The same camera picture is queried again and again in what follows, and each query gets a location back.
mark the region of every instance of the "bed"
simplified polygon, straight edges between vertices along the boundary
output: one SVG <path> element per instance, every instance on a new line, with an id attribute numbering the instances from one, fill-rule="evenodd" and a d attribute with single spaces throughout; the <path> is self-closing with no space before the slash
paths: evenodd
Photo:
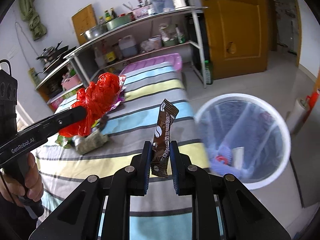
<path id="1" fill-rule="evenodd" d="M 74 149 L 55 144 L 55 135 L 34 151 L 44 184 L 45 212 L 38 224 L 89 175 L 102 178 L 129 165 L 132 156 L 142 152 L 144 142 L 153 140 L 164 98 L 179 109 L 171 127 L 171 140 L 178 142 L 180 152 L 189 155 L 193 164 L 209 167 L 186 92 L 170 63 L 145 67 L 126 76 L 126 101 L 108 114 L 102 133 L 109 135 L 109 141 L 104 146 L 79 155 Z M 57 112 L 74 102 L 75 96 L 64 100 Z M 191 239 L 191 197 L 175 194 L 170 163 L 168 174 L 168 179 L 151 175 L 147 195 L 131 197 L 130 239 Z"/>

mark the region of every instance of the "crumpled red bag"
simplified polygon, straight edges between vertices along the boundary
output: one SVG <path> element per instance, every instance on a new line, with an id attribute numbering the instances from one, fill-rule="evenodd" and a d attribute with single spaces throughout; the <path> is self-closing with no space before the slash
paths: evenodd
<path id="1" fill-rule="evenodd" d="M 86 89 L 80 88 L 77 92 L 77 101 L 71 108 L 83 106 L 87 110 L 87 116 L 85 119 L 61 129 L 59 134 L 65 137 L 89 135 L 94 122 L 110 110 L 121 90 L 120 82 L 123 85 L 124 80 L 124 75 L 118 77 L 112 73 L 103 73 L 99 76 L 96 84 L 90 82 Z"/>

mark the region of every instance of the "hanging cloth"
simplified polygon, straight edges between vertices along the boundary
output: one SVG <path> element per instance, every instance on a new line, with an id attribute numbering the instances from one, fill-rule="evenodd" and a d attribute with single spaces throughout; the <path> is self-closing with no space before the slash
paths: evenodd
<path id="1" fill-rule="evenodd" d="M 19 0 L 21 20 L 28 22 L 33 40 L 47 33 L 47 28 L 40 22 L 40 16 L 33 7 L 32 0 Z"/>

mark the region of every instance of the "trash can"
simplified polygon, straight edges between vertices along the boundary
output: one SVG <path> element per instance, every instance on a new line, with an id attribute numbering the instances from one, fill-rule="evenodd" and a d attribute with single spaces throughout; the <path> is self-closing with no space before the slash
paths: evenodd
<path id="1" fill-rule="evenodd" d="M 199 109 L 195 120 L 215 174 L 234 174 L 248 189 L 256 189 L 278 178 L 288 163 L 287 125 L 260 98 L 215 97 Z"/>

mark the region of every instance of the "brown wrapper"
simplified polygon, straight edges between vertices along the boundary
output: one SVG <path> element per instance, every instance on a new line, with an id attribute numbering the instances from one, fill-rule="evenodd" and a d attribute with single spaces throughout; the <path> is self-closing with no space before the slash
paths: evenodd
<path id="1" fill-rule="evenodd" d="M 151 173 L 167 178 L 170 153 L 170 127 L 179 113 L 178 108 L 164 100 L 159 109 L 158 122 L 152 143 Z"/>

